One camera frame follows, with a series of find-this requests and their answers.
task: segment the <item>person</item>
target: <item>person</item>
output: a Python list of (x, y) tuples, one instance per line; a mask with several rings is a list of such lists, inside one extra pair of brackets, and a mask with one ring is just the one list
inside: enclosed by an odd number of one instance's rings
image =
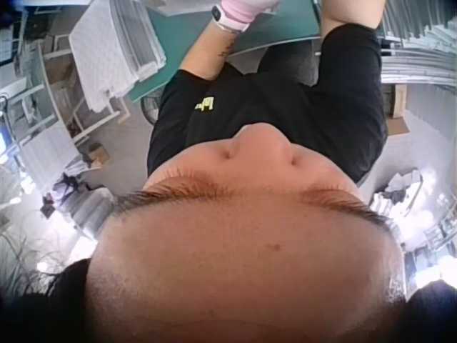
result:
[(214, 9), (164, 90), (144, 189), (117, 201), (91, 260), (10, 307), (6, 329), (35, 342), (448, 337), (452, 310), (421, 331), (430, 313), (408, 305), (401, 250), (356, 186), (386, 142), (385, 1), (323, 2), (315, 85), (226, 64), (276, 4)]

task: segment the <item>hand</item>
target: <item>hand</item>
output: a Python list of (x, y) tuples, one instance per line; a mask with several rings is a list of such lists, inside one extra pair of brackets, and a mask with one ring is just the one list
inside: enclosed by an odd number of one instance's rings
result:
[(277, 5), (279, 0), (222, 0), (222, 8), (234, 20), (250, 24), (263, 11)]

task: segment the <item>green cutting mat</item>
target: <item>green cutting mat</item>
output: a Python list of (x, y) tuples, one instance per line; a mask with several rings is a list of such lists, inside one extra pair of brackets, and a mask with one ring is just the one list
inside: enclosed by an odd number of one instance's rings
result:
[[(167, 17), (150, 10), (149, 16), (165, 50), (166, 66), (149, 79), (139, 82), (130, 91), (132, 101), (140, 100), (171, 79), (186, 52), (211, 20), (209, 12)], [(318, 20), (311, 0), (283, 0), (275, 15), (262, 14), (237, 39), (233, 53), (297, 41), (318, 33)]]

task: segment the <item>white watch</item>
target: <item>white watch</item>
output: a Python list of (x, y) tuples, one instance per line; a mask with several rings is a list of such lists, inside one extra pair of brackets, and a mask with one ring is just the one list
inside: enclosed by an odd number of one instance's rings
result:
[(240, 23), (239, 21), (228, 18), (224, 9), (219, 5), (215, 5), (211, 13), (213, 14), (214, 21), (221, 29), (233, 34), (243, 33), (250, 26), (250, 24)]

